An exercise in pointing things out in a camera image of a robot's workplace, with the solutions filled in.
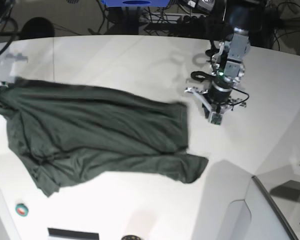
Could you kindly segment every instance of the blue object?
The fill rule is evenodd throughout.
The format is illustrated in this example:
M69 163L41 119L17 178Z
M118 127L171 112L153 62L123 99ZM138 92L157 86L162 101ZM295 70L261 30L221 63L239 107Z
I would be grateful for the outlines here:
M170 0L101 0L107 7L166 7Z
M16 205L15 211L21 217L26 217L29 213L29 209L22 203Z

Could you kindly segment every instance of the green cloth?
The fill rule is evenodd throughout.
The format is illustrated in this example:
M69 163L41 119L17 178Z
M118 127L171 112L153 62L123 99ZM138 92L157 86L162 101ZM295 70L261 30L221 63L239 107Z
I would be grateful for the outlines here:
M7 120L9 148L47 196L106 171L192 183L208 163L186 153L187 107L178 102L20 79L0 87L0 114Z

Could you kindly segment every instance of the white table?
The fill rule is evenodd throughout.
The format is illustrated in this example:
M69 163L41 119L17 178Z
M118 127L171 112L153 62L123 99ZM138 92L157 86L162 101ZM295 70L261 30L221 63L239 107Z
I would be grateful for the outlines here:
M247 108L237 107L216 126L204 119L199 101L183 93L190 73L204 65L208 48L206 40L131 35L45 38L11 45L8 51L22 53L27 61L16 62L4 54L1 80L18 75L187 103L188 151L209 158L193 184L155 174L107 172L46 198L7 148L0 117L0 188L22 240L46 240L47 227L97 232L102 240L119 240L124 234L147 240L216 239L228 204L244 198L251 176L300 109L300 56L252 47L244 59L242 81L250 94ZM201 57L199 63L194 63L195 56ZM19 202L29 207L27 217L15 214Z

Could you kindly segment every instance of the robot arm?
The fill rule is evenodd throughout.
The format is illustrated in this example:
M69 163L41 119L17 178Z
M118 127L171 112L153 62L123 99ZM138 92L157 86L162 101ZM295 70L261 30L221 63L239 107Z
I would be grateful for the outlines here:
M215 13L230 25L233 34L231 40L219 42L218 52L211 57L213 72L208 79L209 87L203 91L186 89L202 102L209 123L220 125L226 111L236 105L246 106L249 95L238 90L237 86L245 74L243 57L250 49L249 32L261 30L265 6L266 0L228 0L226 4L225 0L215 0L211 14ZM232 99L233 90L246 94L247 98Z

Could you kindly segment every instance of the gray floor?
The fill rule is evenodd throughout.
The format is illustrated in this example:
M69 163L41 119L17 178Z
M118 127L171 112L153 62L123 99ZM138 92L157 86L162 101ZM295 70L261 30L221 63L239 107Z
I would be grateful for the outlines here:
M287 0L269 0L270 3L277 5ZM300 4L300 0L289 0ZM17 0L12 17L17 20L19 28L31 18L44 17L51 22L70 29L81 35L90 35L88 28L95 32L102 22L102 13L95 0L79 0L77 4L69 4L66 0ZM300 17L300 9L297 6L291 6L295 11L292 12L288 7L284 7L282 17L294 18ZM172 7L170 12L183 11L178 7ZM101 33L106 31L107 24L104 24ZM285 34L285 31L278 31L277 36ZM56 36L74 36L75 34L64 30L56 30ZM280 51L290 54L300 55L300 32L283 36L279 39ZM279 50L277 43L273 46L274 50Z

